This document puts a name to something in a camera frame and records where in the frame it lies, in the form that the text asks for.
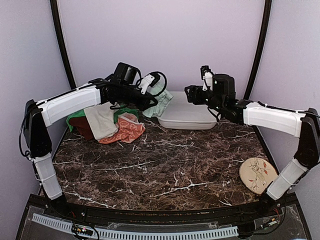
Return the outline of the mint green panda towel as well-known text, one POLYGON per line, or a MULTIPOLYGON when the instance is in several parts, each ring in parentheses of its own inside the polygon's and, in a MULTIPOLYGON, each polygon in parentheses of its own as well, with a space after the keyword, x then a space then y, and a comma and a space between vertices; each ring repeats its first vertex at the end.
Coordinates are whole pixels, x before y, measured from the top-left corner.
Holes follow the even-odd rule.
MULTIPOLYGON (((159 93, 163 87, 164 84, 158 82, 155 86, 149 87, 147 91, 155 95, 159 93)), ((160 117, 173 99, 173 95, 165 89, 159 96, 156 96, 155 99, 158 101, 157 105, 142 112, 147 118, 160 117)))

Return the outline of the white plastic basin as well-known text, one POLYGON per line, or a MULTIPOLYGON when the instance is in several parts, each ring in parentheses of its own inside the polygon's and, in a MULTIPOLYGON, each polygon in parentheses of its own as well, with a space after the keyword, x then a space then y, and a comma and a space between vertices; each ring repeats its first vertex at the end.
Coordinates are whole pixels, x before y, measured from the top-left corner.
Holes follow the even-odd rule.
POLYGON ((172 100, 157 119, 167 129, 177 130, 209 130, 217 120, 208 111, 206 105, 189 103, 183 91, 171 92, 172 100))

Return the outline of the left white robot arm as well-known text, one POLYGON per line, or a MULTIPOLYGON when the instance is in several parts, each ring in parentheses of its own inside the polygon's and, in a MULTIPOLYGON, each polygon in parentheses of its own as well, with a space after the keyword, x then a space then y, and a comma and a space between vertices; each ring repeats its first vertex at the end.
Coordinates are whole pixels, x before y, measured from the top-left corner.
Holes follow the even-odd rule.
POLYGON ((60 95, 38 102, 31 99, 25 104, 19 135, 25 138, 27 150, 21 154, 32 161, 36 180, 46 196, 53 200, 50 208, 58 217, 67 218, 71 208, 59 199, 64 194, 53 166, 48 127, 79 110, 105 103, 111 103, 112 108, 134 105, 140 111, 156 106, 155 95, 147 89, 160 80, 161 74, 154 71, 134 83, 136 75, 140 74, 138 68, 120 62, 114 73, 106 78, 96 78, 60 95))

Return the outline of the cream white towel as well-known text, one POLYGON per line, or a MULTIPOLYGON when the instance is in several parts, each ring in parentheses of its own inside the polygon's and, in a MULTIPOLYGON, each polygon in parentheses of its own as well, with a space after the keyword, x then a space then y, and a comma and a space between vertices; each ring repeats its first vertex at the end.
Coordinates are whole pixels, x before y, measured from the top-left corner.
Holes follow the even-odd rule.
POLYGON ((113 136, 118 128, 114 123, 114 110, 112 105, 107 102, 84 109, 84 114, 96 140, 113 136))

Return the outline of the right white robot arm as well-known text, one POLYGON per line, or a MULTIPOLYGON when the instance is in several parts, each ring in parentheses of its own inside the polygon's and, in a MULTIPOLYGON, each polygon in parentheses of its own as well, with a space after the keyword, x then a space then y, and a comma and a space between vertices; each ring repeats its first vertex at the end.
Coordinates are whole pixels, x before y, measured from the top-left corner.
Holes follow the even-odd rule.
POLYGON ((274 201, 320 163, 318 112, 313 108, 291 110, 260 101, 236 99, 235 80, 227 74, 206 71, 201 78, 202 86, 190 85, 184 89, 189 103, 206 105, 215 118, 225 118, 239 125, 264 127, 299 139, 292 160, 264 191, 263 200, 255 205, 255 213, 266 217, 274 210, 274 201))

